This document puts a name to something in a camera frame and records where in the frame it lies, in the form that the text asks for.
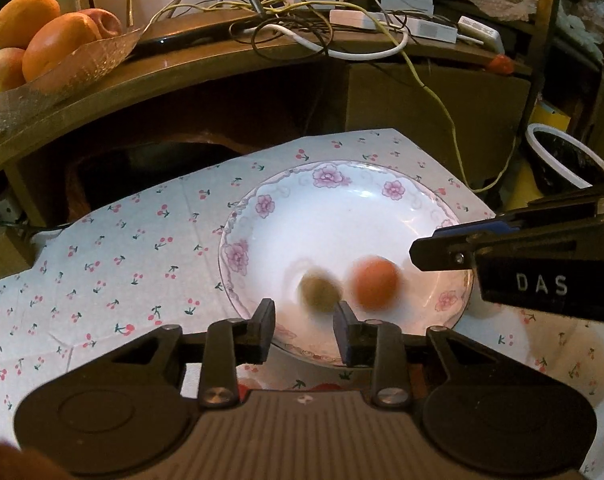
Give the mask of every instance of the power strip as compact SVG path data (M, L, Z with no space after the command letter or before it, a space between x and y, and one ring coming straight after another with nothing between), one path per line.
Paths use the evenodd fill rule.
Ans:
M372 16L385 23L386 17L382 12L370 12ZM406 27L411 34L419 38L428 40L446 41L455 43L458 39L458 30L455 27L449 27L440 23L428 22L418 18L409 18L406 16L394 16L389 14L391 23L402 26L406 18ZM329 15L329 21L333 25L343 25L345 27L362 28L364 30L376 30L375 22L360 10L342 10L333 9Z

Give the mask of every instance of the white plate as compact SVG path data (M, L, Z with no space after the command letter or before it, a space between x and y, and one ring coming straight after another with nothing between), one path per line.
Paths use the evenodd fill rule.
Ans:
M342 365L332 315L298 299L303 275L319 267L336 276L360 320L383 319L418 335L432 325L452 327L468 301L472 273L421 272L409 248L458 223L440 197L397 171L349 161L305 164L239 202L224 226L220 273L240 316L249 318L262 298L275 301L275 345L316 364ZM348 290L352 265L369 255L395 262L405 277L397 304L375 314Z

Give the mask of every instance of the orange ball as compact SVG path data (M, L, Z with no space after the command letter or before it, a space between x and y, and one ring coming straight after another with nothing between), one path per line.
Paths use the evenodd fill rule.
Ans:
M400 289L400 282L400 270L396 264L379 256L360 260L353 267L352 290L364 310L390 307Z

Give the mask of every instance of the red object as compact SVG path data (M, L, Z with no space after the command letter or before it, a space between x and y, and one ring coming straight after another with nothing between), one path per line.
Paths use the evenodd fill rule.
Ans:
M486 66L486 71L497 75L511 75L515 72L515 63L509 56L498 54Z
M246 394L249 392L249 388L247 388L243 384L237 383L237 392L240 395L240 402L244 402L244 398L246 397Z
M317 386L314 386L309 391L310 392L320 392L320 391L325 391L325 390L343 390L343 389L344 388L342 388L338 384L323 383L323 384L318 384Z

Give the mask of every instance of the white tablecloth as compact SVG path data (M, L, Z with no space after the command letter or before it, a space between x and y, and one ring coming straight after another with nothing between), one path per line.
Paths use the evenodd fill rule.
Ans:
M0 280L0 438L15 441L15 407L32 389L162 323L204 332L236 313L220 283L218 244L229 213L282 170L322 160L366 160L437 192L461 221L490 210L395 130L306 137L147 189L99 209L47 241L31 270ZM461 333L582 392L598 433L582 467L604 480L604 324L483 302L474 290ZM249 388L365 386L366 372L299 361L272 348L239 367ZM189 367L182 393L195 396Z

